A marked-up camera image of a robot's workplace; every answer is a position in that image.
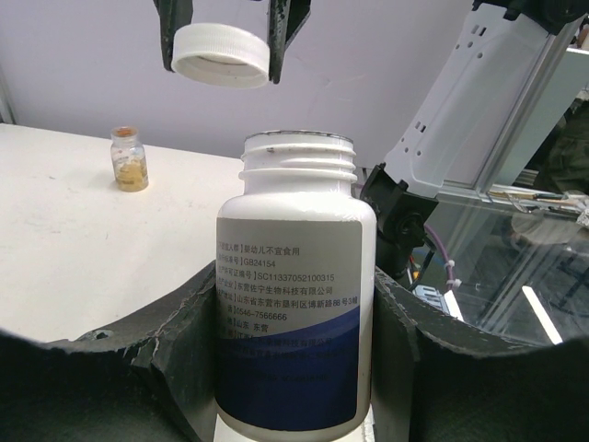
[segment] bottle label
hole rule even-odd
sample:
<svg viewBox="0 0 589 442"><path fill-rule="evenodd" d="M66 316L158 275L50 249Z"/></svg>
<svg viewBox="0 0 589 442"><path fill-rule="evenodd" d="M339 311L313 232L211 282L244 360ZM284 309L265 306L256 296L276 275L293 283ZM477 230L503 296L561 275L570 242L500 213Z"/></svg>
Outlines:
<svg viewBox="0 0 589 442"><path fill-rule="evenodd" d="M283 431L353 419L362 224L217 219L216 399Z"/></svg>

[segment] glass panel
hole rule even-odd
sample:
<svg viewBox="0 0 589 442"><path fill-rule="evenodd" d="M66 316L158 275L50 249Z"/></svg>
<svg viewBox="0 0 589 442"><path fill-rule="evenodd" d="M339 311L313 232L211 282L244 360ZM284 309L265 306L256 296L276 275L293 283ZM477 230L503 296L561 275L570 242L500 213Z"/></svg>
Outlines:
<svg viewBox="0 0 589 442"><path fill-rule="evenodd" d="M574 217L443 196L428 225L462 284L446 284L442 253L422 283L451 288L465 322L538 345L589 333L589 232Z"/></svg>

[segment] bottle neck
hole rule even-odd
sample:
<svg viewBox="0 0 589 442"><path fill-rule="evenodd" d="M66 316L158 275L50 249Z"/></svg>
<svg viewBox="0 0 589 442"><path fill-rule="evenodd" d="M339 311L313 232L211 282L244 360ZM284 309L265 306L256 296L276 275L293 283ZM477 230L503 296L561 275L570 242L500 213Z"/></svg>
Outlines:
<svg viewBox="0 0 589 442"><path fill-rule="evenodd" d="M244 194L288 193L288 192L328 192L352 195L352 182L349 180L325 179L311 176L266 176L244 179Z"/></svg>
<svg viewBox="0 0 589 442"><path fill-rule="evenodd" d="M130 147L133 147L134 145L139 144L139 138L137 137L137 135L123 136L123 137L113 136L112 143L116 147L130 148Z"/></svg>
<svg viewBox="0 0 589 442"><path fill-rule="evenodd" d="M133 147L139 145L137 129L131 126L115 127L111 133L112 143L116 147Z"/></svg>
<svg viewBox="0 0 589 442"><path fill-rule="evenodd" d="M271 132L246 140L242 157L245 194L330 192L350 196L352 142L332 134Z"/></svg>

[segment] black bracket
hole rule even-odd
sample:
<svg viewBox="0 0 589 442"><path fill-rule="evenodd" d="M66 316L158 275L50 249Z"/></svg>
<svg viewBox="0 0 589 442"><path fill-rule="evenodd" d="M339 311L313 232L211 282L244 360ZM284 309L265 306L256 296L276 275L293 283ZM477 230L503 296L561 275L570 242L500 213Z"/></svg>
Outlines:
<svg viewBox="0 0 589 442"><path fill-rule="evenodd" d="M172 70L174 35L183 26L192 22L192 0L154 0L159 15L159 35L162 46L162 60L169 72Z"/></svg>
<svg viewBox="0 0 589 442"><path fill-rule="evenodd" d="M270 0L268 46L270 80L277 85L283 70L284 53L311 15L311 0Z"/></svg>
<svg viewBox="0 0 589 442"><path fill-rule="evenodd" d="M383 163L373 169L360 194L376 214L376 265L393 278L403 275L412 250L426 241L423 224L438 204L407 190L405 181L396 183L387 175Z"/></svg>
<svg viewBox="0 0 589 442"><path fill-rule="evenodd" d="M473 10L483 3L504 7L509 21L524 14L552 35L589 12L589 0L475 0Z"/></svg>

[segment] white wall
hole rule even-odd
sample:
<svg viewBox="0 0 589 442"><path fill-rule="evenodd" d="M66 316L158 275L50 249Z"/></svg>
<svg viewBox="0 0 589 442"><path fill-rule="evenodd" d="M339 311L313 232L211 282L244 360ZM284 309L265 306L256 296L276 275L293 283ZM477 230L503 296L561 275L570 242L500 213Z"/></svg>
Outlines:
<svg viewBox="0 0 589 442"><path fill-rule="evenodd" d="M266 32L267 2L197 0L194 22ZM161 62L151 0L0 0L0 66L19 124L237 157L246 135L316 129L382 161L444 66L470 0L314 0L279 86L193 83Z"/></svg>

